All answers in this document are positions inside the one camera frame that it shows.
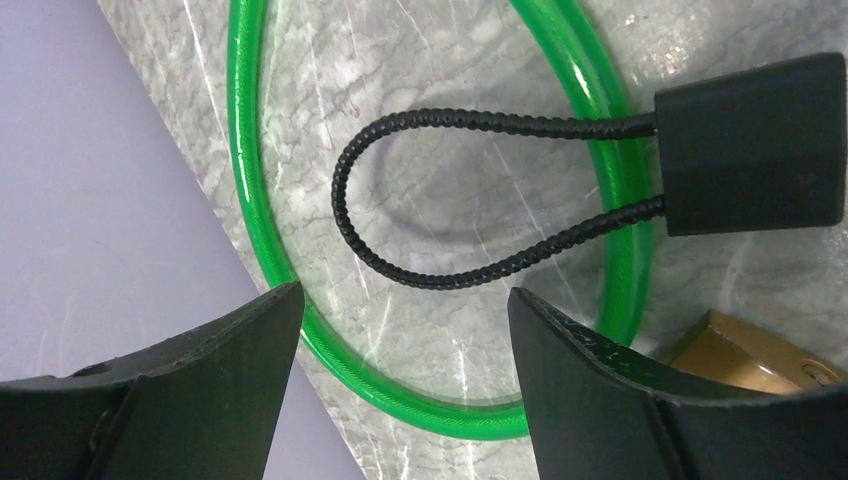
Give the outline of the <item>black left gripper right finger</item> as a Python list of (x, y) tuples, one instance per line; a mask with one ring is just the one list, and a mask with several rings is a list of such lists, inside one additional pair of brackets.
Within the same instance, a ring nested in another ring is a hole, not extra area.
[(847, 389), (774, 395), (676, 370), (531, 291), (508, 299), (543, 479), (843, 479)]

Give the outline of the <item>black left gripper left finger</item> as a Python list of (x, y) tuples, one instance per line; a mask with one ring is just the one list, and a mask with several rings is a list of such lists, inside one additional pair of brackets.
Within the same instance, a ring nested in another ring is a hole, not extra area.
[(297, 282), (67, 377), (1, 385), (5, 479), (259, 479), (305, 297)]

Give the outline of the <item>black cable padlock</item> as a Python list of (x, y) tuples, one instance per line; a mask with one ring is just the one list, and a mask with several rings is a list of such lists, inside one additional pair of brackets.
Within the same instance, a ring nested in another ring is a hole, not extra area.
[[(335, 223), (378, 274), (425, 290), (458, 290), (513, 275), (564, 250), (664, 217), (670, 236), (828, 227), (844, 216), (847, 74), (843, 55), (817, 53), (658, 91), (654, 110), (605, 119), (425, 108), (383, 116), (358, 132), (332, 177)], [(357, 233), (346, 193), (355, 161), (406, 130), (455, 128), (579, 140), (657, 139), (663, 192), (567, 228), (503, 260), (455, 274), (400, 268)]]

